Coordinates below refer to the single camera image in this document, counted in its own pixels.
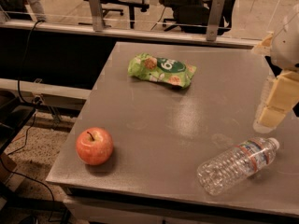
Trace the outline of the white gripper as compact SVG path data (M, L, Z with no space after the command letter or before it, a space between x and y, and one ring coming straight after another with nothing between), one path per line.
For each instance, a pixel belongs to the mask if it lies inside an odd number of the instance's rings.
M299 4L273 33L270 57L273 65L286 70L264 87L257 123L275 129L299 103Z

